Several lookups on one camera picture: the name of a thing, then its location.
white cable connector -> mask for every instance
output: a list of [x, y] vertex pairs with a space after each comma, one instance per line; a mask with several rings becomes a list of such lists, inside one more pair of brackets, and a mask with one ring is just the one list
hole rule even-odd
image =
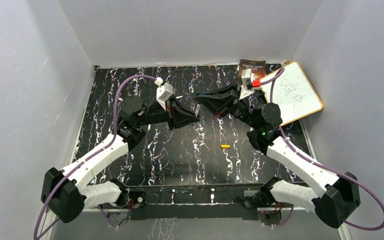
[[161, 77], [157, 77], [154, 83], [157, 86], [161, 86], [161, 84], [163, 84], [163, 79]]
[[170, 83], [168, 82], [164, 83], [164, 85], [159, 86], [156, 89], [156, 101], [161, 105], [164, 110], [166, 110], [166, 101], [170, 98], [171, 95], [173, 95], [173, 86], [170, 85]]

book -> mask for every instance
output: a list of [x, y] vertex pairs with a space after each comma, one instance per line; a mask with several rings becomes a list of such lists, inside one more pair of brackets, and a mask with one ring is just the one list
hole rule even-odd
[[266, 61], [252, 61], [247, 59], [241, 59], [239, 63], [238, 82], [242, 85], [242, 70], [251, 69], [255, 76], [255, 80], [259, 80], [266, 75]]

white arm segment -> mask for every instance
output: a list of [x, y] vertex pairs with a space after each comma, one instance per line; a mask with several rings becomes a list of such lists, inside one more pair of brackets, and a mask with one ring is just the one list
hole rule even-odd
[[[327, 190], [325, 188], [326, 184], [332, 186], [339, 179], [336, 174], [314, 166], [295, 154], [281, 137], [276, 138], [273, 143], [273, 146], [268, 146], [267, 148], [267, 156], [285, 165], [285, 167], [298, 175], [314, 190], [317, 196], [322, 197], [325, 194]], [[307, 158], [317, 162], [298, 147], [295, 147], [295, 149]]]
[[86, 196], [84, 208], [88, 209], [100, 204], [115, 203], [121, 192], [115, 183], [107, 181], [97, 185], [86, 186], [80, 194]]
[[[73, 168], [79, 165], [80, 162], [84, 162], [86, 158], [99, 149], [103, 149], [111, 140], [114, 135], [108, 134], [108, 136], [94, 149], [89, 151], [79, 160], [73, 162], [70, 165], [63, 167], [65, 173], [70, 172]], [[129, 147], [126, 142], [123, 142], [123, 138], [119, 135], [115, 137], [114, 143], [107, 149], [104, 149], [98, 155], [92, 157], [89, 161], [85, 162], [79, 169], [77, 169], [68, 179], [70, 181], [76, 180], [76, 187], [83, 194], [83, 189], [91, 182], [91, 180], [104, 168], [109, 166], [116, 159], [127, 154]]]
[[316, 199], [318, 196], [311, 187], [300, 186], [280, 180], [273, 185], [270, 193], [276, 202], [290, 203], [296, 207], [302, 207], [313, 213], [315, 212], [312, 199]]

black marble table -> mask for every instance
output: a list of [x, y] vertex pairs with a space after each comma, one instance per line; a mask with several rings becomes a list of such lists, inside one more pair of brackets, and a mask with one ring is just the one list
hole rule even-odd
[[[266, 73], [278, 68], [280, 64], [267, 64]], [[237, 81], [238, 65], [97, 69], [75, 160], [112, 131], [117, 88], [124, 79], [138, 74], [163, 78], [173, 85], [177, 97], [183, 96], [180, 103], [194, 111], [197, 105], [192, 99], [194, 93]], [[155, 101], [156, 88], [153, 82], [140, 78], [123, 89], [121, 98], [138, 95], [149, 105]], [[249, 97], [249, 101], [255, 106], [262, 104], [257, 94]], [[217, 119], [204, 108], [200, 115], [200, 122], [173, 131], [166, 123], [151, 125], [150, 132], [136, 148], [114, 161], [91, 184], [115, 178], [128, 186], [265, 183], [273, 176], [289, 182], [301, 181], [286, 167], [253, 149], [246, 136], [250, 131], [246, 124], [231, 116]], [[284, 126], [284, 130], [295, 145], [309, 152], [299, 121]], [[221, 149], [222, 144], [231, 147]]]

